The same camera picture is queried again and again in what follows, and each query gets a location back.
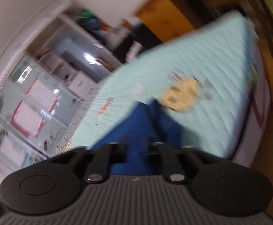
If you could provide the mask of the sliding glass wardrobe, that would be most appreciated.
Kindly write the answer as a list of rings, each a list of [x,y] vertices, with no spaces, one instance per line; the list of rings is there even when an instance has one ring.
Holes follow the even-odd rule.
[[[0,164],[15,171],[62,151],[81,106],[25,53],[0,85]]]

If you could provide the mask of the blue knit sweater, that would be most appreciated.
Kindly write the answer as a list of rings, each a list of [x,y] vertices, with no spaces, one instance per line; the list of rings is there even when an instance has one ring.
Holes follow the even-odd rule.
[[[138,102],[130,114],[91,149],[96,150],[104,144],[121,142],[126,138],[128,147],[126,161],[113,164],[111,174],[153,175],[154,171],[147,163],[148,140],[180,149],[182,130],[183,127],[166,113],[157,99],[153,99],[149,104]]]

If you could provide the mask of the wooden desk with drawers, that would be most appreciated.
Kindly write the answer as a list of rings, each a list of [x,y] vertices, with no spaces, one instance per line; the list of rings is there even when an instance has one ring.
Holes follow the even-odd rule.
[[[147,0],[136,17],[162,42],[204,26],[221,14],[207,0]]]

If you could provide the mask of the black sofa chair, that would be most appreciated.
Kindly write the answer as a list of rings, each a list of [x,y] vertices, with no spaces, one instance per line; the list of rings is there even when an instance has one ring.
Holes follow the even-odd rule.
[[[139,54],[159,44],[162,44],[162,41],[144,24],[141,24],[115,48],[113,55],[124,64],[135,60]]]

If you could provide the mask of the white drawer cabinet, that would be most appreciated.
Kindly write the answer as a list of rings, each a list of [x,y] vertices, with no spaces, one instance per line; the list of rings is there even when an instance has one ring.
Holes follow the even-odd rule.
[[[69,89],[84,101],[95,94],[97,86],[97,83],[83,71],[78,71],[68,85]]]

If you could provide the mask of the mint bee-print quilt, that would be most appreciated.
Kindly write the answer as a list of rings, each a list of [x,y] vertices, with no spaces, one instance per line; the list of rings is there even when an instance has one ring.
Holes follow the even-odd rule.
[[[233,155],[248,112],[256,66],[249,21],[231,11],[156,46],[111,73],[72,137],[92,147],[138,103],[157,100],[183,128],[183,145]]]

